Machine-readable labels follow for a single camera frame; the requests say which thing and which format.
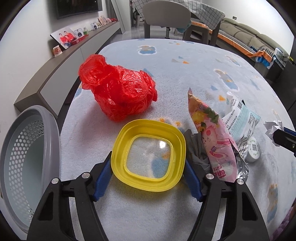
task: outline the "yellow container lid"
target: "yellow container lid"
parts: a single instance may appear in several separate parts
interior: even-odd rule
[[[169,144],[170,160],[166,174],[161,178],[140,176],[127,168],[130,148],[135,139],[150,137]],[[133,120],[119,132],[111,155],[114,175],[125,184],[145,191],[162,192],[174,187],[180,180],[186,155],[183,134],[174,126],[155,120]]]

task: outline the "person in red shirt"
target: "person in red shirt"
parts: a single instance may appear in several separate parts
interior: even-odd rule
[[[73,36],[73,34],[68,33],[64,31],[65,37],[67,38],[68,42],[72,42],[73,40],[76,40],[76,38]]]
[[[59,38],[60,38],[61,42],[63,43],[63,45],[65,45],[67,47],[71,46],[71,43],[68,41],[66,36],[63,36],[62,34],[59,34]]]

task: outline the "chair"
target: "chair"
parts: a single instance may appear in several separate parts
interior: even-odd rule
[[[191,13],[180,3],[157,0],[143,6],[144,36],[150,39],[150,25],[166,27],[165,38],[169,39],[170,28],[186,28],[190,23]]]

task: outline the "white packet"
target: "white packet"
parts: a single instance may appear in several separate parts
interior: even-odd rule
[[[249,110],[244,103],[232,94],[226,94],[226,113],[222,120],[233,137],[241,157],[246,159],[248,154],[248,139],[252,136],[260,116]]]

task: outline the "photo frame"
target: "photo frame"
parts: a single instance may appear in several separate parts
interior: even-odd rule
[[[100,16],[98,18],[98,20],[100,21],[100,23],[102,24],[102,26],[105,26],[107,24],[106,21],[102,18],[102,16]]]
[[[72,46],[79,37],[69,27],[64,27],[53,32],[50,36],[55,39],[64,49]]]
[[[80,38],[84,35],[82,28],[79,28],[74,31],[74,33]]]
[[[100,23],[99,19],[98,19],[97,25],[99,26],[99,28],[102,27],[102,24]]]
[[[101,18],[104,20],[104,22],[105,22],[106,24],[108,24],[107,19],[105,18],[104,15],[101,15]]]
[[[92,30],[96,30],[99,28],[99,26],[97,23],[91,23],[91,28],[92,28]]]

